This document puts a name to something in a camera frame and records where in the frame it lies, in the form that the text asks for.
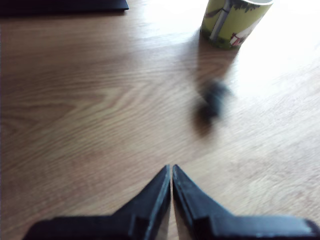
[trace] black object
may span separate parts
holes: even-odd
[[[203,98],[207,103],[207,117],[218,117],[221,115],[224,98],[228,88],[221,82],[213,82],[206,87]]]
[[[170,166],[166,165],[114,214],[40,221],[30,228],[24,240],[153,240],[170,200]]]
[[[1,0],[0,17],[128,10],[126,0]]]
[[[293,216],[234,216],[205,194],[178,165],[173,166],[173,199],[190,234],[198,240],[320,239],[319,227]]]

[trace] table surface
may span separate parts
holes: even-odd
[[[235,214],[320,224],[319,1],[277,1],[239,51],[199,36],[205,0],[128,3],[0,20],[2,239],[111,214],[165,164]],[[206,124],[199,89],[217,76],[232,95]],[[159,236],[184,239],[167,216]]]

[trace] cup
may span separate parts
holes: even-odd
[[[219,48],[239,48],[269,10],[273,1],[209,0],[201,33]]]

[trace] wood grain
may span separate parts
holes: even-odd
[[[320,224],[318,1],[277,1],[238,52],[199,38],[205,0],[128,3],[123,15],[0,20],[2,239],[110,214],[165,164],[235,214]],[[196,113],[216,76],[233,96],[210,126]]]

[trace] yellow mug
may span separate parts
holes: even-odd
[[[201,33],[223,49],[239,48],[273,0],[209,0]]]

